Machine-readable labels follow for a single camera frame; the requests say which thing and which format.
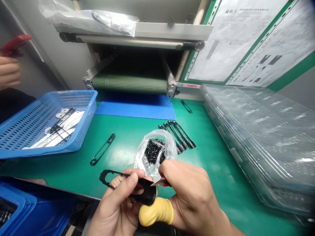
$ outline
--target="plastic sheet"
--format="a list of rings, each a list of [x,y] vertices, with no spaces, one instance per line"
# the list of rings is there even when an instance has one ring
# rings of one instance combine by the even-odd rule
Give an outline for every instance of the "plastic sheet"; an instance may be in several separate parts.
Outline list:
[[[104,10],[73,10],[69,3],[71,1],[40,0],[39,10],[63,32],[134,37],[138,17]]]
[[[150,160],[147,157],[149,149],[147,151],[146,149],[150,146],[153,146],[152,149],[154,150],[152,151],[156,154],[156,160],[151,159],[152,153],[150,153]],[[164,158],[164,156],[165,160],[177,160],[178,156],[175,140],[169,132],[162,129],[157,129],[152,131],[151,133],[148,133],[141,141],[137,149],[137,154],[134,161],[134,168],[144,170],[145,175],[151,176],[154,182],[156,182],[161,178],[158,172],[158,168],[161,163],[161,158]]]

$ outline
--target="blue crate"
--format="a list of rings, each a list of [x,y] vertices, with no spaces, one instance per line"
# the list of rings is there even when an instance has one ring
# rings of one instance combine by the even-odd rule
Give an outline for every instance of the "blue crate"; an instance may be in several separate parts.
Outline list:
[[[96,110],[95,90],[49,92],[0,125],[0,159],[40,156],[80,149]],[[25,149],[45,136],[63,108],[85,111],[75,131],[54,147]]]
[[[0,235],[60,236],[71,218],[75,198],[54,190],[27,193],[0,182],[0,197],[17,206]]]

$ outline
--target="red tool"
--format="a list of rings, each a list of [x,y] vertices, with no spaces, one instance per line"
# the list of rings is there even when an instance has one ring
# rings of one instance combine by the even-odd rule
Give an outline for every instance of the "red tool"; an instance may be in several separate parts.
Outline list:
[[[15,39],[0,48],[0,55],[12,58],[23,56],[23,54],[19,50],[19,47],[25,45],[31,39],[32,36],[30,36],[29,34],[17,36]]]

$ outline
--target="paper document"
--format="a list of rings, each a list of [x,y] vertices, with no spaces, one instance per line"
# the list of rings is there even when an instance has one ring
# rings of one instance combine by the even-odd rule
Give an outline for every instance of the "paper document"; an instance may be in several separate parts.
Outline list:
[[[266,87],[315,50],[312,2],[299,0],[228,83]]]
[[[287,0],[222,0],[188,80],[224,81]]]

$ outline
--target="green workbench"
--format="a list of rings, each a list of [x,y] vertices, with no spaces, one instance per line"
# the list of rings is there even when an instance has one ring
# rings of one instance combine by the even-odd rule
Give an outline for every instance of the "green workbench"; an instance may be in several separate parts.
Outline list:
[[[303,227],[298,221],[292,220],[294,216],[268,208],[259,201],[202,102],[186,100],[193,111],[190,114],[180,99],[173,98],[171,101],[177,122],[197,146],[184,151],[178,159],[200,166],[208,172],[220,207],[231,222],[247,235],[299,235]],[[0,175],[45,179],[49,186],[101,198],[106,190],[106,186],[99,181],[102,170],[122,171],[132,167],[143,137],[158,129],[158,125],[163,122],[95,115],[79,151],[7,160],[0,168]],[[116,137],[110,148],[95,166],[91,166],[91,159],[112,133]],[[174,193],[171,187],[158,188],[161,197],[168,198]]]

